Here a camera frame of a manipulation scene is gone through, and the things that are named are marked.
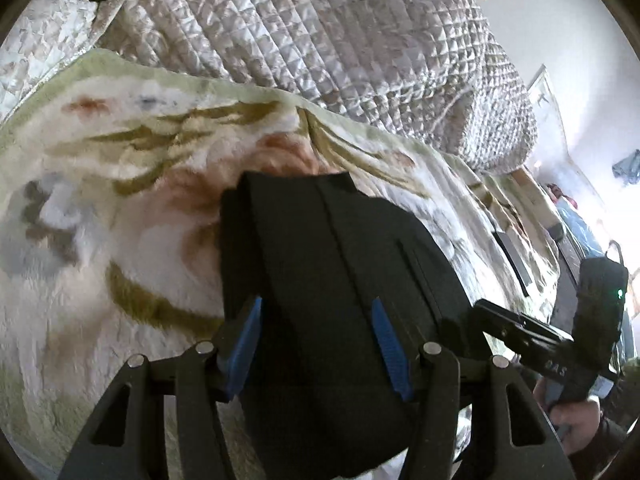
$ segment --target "bed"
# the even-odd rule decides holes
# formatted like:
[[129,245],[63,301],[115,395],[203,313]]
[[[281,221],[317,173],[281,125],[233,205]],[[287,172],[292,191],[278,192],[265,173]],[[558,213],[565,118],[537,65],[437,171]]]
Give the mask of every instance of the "bed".
[[[349,171],[425,224],[471,301],[551,315],[556,217],[514,171],[535,123],[474,0],[32,0],[0,59],[0,426],[41,478],[129,355],[219,325],[216,204],[244,170]],[[238,478],[263,478],[239,404],[222,422]]]

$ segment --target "black sleeve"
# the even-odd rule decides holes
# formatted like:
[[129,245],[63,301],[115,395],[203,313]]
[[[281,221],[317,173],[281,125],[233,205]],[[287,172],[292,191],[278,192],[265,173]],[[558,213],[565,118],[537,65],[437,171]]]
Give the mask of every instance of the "black sleeve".
[[589,445],[570,457],[576,479],[593,480],[622,447],[625,439],[626,431],[603,416]]

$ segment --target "wall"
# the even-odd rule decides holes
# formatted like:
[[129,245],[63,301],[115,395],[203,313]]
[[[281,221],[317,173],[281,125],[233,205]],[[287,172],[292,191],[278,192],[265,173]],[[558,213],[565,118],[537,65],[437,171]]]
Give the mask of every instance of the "wall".
[[[640,266],[640,186],[621,190],[611,173],[640,148],[640,61],[620,26],[601,0],[479,1],[525,84],[546,65],[570,155],[604,201],[628,266]],[[558,184],[578,204],[580,197],[591,202],[593,192],[579,181],[568,176],[567,189]]]

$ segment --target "hand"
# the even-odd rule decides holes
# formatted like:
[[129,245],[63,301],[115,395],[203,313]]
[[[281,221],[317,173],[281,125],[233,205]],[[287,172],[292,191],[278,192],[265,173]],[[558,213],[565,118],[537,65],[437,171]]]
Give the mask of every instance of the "hand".
[[[540,379],[533,390],[533,396],[545,410],[546,379]],[[583,450],[592,441],[600,426],[600,401],[590,397],[583,402],[556,404],[549,413],[549,420],[555,426],[569,426],[562,438],[562,449],[569,456]]]

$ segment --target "floral blanket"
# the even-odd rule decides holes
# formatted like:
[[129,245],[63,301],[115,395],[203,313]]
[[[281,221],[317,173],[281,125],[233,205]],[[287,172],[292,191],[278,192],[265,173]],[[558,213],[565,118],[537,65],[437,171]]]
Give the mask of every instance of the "floral blanket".
[[[173,356],[217,329],[220,196],[245,170],[347,170],[424,223],[471,301],[550,315],[556,258],[509,176],[479,180],[454,156],[283,91],[91,51],[0,130],[0,425],[24,456],[57,471],[128,356]],[[529,267],[528,298],[496,226]],[[238,478],[263,478],[238,403],[222,422]]]

